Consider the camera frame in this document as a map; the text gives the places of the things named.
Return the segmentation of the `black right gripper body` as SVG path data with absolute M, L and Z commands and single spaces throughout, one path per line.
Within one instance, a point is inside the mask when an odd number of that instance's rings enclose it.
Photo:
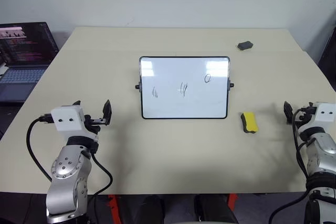
M 316 106 L 306 106 L 298 109 L 293 115 L 294 116 L 293 123 L 295 125 L 307 124 L 312 119 L 312 116 L 315 115 L 316 110 L 317 110 Z

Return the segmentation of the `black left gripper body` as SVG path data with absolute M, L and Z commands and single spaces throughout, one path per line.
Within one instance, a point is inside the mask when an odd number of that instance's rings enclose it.
M 92 119 L 90 115 L 85 115 L 85 128 L 91 133 L 100 132 L 100 125 L 108 125 L 108 120 L 106 118 Z

